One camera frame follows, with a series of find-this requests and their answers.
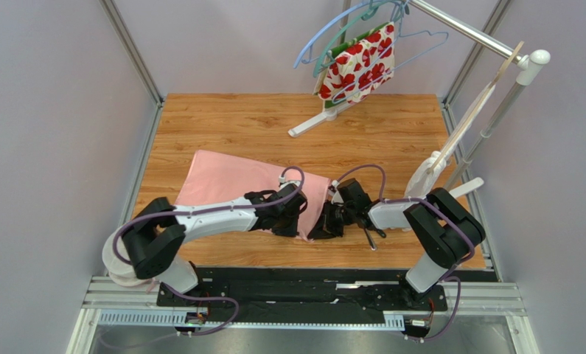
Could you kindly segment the pink cloth napkin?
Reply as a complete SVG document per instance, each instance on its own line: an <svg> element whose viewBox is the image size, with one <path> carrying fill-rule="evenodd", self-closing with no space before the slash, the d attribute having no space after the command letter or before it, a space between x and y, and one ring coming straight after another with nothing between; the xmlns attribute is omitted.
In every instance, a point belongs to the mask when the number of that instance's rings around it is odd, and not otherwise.
<svg viewBox="0 0 586 354"><path fill-rule="evenodd" d="M279 189L283 166L259 162L208 150L195 152L189 172L175 204L200 206L239 198L247 192ZM298 239L307 241L316 225L331 180L306 172L302 192L307 208L299 217Z"/></svg>

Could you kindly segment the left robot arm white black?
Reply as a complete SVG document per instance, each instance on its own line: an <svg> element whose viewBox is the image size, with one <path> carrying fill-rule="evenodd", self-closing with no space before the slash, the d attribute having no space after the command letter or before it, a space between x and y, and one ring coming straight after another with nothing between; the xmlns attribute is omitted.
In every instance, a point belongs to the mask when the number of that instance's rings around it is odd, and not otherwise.
<svg viewBox="0 0 586 354"><path fill-rule="evenodd" d="M155 278L181 294L198 286L195 268L178 252L185 243L226 232L268 230L294 237L307 198L294 183L279 190L248 192L223 203L202 206L172 205L157 198L143 212L117 230L115 255L132 266L139 280ZM117 250L125 247L125 253Z"/></svg>

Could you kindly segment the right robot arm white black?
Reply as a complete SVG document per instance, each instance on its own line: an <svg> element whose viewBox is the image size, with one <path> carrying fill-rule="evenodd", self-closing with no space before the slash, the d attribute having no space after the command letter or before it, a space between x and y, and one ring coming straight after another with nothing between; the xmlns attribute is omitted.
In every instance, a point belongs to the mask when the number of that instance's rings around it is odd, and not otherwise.
<svg viewBox="0 0 586 354"><path fill-rule="evenodd" d="M405 281L412 293L424 294L472 258L475 247L485 240L481 223L458 201L483 184L482 178L474 178L452 190L435 188L421 198L373 201L361 184L350 178L332 187L334 195L324 202L307 237L310 240L342 237L349 225L379 235L387 229L410 229L424 254L408 270Z"/></svg>

